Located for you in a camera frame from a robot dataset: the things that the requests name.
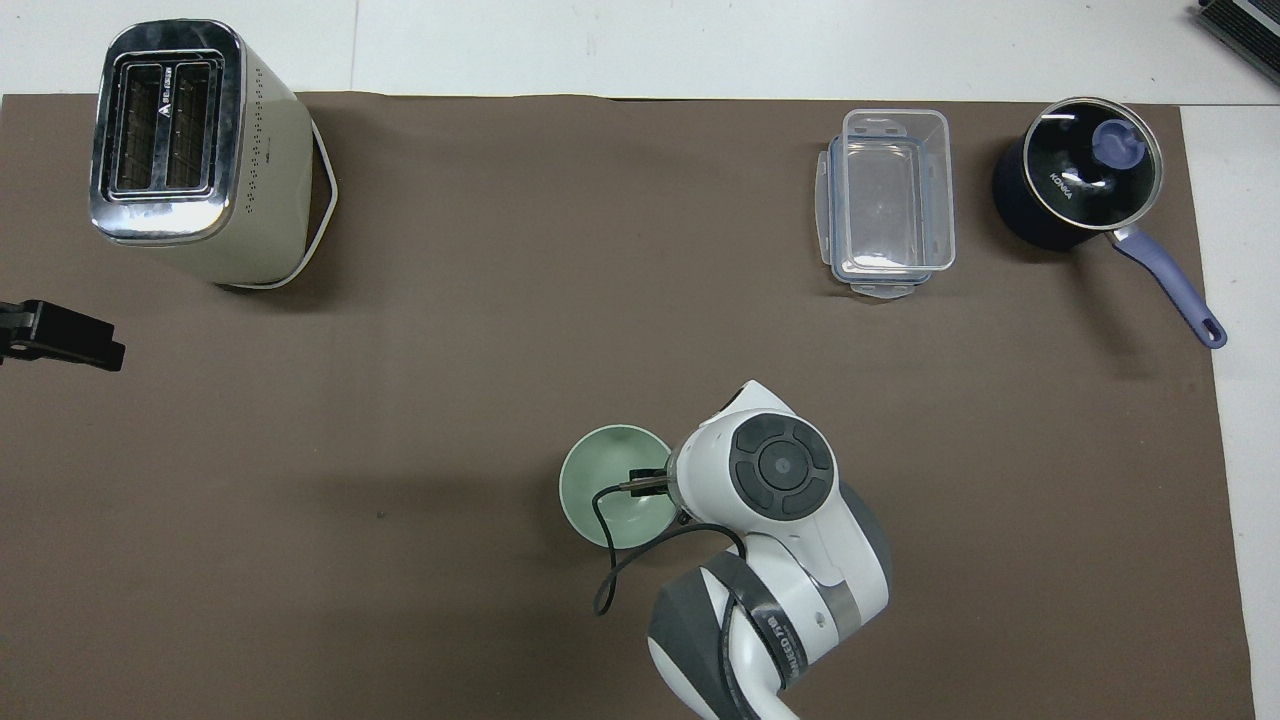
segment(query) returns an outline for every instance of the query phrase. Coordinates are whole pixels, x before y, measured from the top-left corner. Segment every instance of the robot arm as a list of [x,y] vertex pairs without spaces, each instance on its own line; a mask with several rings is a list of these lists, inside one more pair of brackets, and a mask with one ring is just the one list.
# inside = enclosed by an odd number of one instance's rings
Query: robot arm
[[677,505],[745,534],[748,552],[663,587],[649,625],[658,671],[701,717],[795,717],[777,693],[888,602],[883,532],[820,433],[755,382],[667,473]]

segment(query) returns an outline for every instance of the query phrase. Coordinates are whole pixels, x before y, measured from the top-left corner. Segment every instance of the tabletop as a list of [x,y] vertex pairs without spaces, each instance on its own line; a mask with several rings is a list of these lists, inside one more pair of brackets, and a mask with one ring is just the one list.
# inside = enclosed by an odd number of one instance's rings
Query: tabletop
[[1257,716],[1280,719],[1280,87],[1194,19],[1194,3],[763,0],[508,4],[0,1],[0,94],[95,92],[124,27],[211,17],[293,90],[406,95],[988,100],[1097,95],[1181,106]]

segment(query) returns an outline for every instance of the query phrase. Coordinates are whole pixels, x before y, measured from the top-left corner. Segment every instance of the blue lid knob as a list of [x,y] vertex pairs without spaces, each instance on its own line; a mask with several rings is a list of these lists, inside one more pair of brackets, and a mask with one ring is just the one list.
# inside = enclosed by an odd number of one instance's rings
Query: blue lid knob
[[1147,143],[1129,120],[1106,120],[1093,129],[1093,159],[1114,169],[1135,168],[1147,156]]

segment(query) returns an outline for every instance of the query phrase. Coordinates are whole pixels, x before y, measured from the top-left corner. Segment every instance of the blue handle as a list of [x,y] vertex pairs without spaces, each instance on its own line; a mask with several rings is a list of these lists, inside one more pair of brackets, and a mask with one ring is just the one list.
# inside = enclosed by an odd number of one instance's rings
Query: blue handle
[[1138,225],[1120,228],[1111,233],[1111,238],[1121,255],[1147,268],[1155,275],[1156,282],[1165,290],[1165,295],[1183,314],[1183,319],[1204,347],[1217,350],[1226,345],[1226,331],[1222,329],[1222,324],[1210,311],[1204,299],[1187,279],[1183,269],[1155,238],[1138,229]]

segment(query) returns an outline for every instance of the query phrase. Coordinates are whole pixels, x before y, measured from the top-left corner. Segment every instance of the food container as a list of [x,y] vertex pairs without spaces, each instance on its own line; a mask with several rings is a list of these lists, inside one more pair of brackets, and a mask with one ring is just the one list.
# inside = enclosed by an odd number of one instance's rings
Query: food container
[[854,110],[818,155],[823,263],[855,292],[891,300],[955,261],[951,140],[933,110]]

